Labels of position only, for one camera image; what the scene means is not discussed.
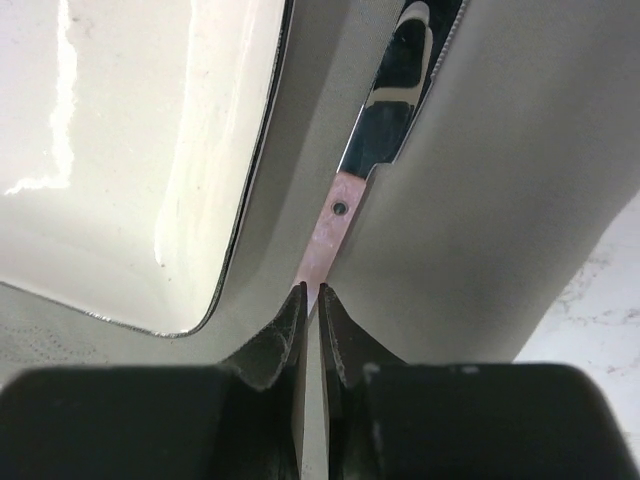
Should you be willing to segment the white rectangular plate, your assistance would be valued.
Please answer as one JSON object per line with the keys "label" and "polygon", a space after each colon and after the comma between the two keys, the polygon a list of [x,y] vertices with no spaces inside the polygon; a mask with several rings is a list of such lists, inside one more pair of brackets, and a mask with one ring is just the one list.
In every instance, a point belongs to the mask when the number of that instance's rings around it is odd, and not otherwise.
{"label": "white rectangular plate", "polygon": [[157,335],[208,316],[289,1],[5,1],[1,282]]}

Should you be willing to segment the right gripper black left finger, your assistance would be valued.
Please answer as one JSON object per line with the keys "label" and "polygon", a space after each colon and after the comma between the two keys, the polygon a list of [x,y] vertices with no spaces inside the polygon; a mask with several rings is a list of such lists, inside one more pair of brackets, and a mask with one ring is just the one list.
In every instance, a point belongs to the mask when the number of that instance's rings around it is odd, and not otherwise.
{"label": "right gripper black left finger", "polygon": [[295,479],[307,288],[213,365],[48,367],[1,393],[5,479]]}

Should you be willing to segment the grey placemat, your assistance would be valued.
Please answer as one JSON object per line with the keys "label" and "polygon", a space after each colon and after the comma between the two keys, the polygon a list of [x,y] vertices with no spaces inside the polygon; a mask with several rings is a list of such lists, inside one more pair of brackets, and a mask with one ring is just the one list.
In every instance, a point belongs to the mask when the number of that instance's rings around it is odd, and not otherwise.
{"label": "grey placemat", "polygon": [[[1,282],[1,374],[214,362],[294,281],[402,9],[289,1],[277,91],[205,321],[157,335]],[[639,5],[465,1],[399,157],[374,169],[329,283],[412,360],[509,360],[639,188]]]}

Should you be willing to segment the knife pink handle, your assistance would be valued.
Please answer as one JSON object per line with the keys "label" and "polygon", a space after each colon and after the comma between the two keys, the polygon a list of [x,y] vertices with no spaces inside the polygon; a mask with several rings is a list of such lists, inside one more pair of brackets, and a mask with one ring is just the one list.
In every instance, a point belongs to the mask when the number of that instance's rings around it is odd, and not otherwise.
{"label": "knife pink handle", "polygon": [[292,424],[301,479],[339,479],[365,365],[399,358],[366,332],[328,284],[375,168],[398,157],[464,16],[464,1],[404,3],[361,106],[294,282],[307,292]]}

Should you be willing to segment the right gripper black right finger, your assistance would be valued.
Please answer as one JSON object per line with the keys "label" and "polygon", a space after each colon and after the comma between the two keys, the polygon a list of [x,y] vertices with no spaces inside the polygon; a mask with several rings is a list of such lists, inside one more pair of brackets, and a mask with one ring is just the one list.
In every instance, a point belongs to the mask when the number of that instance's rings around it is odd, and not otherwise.
{"label": "right gripper black right finger", "polygon": [[552,363],[409,364],[318,294],[333,479],[624,479],[597,385]]}

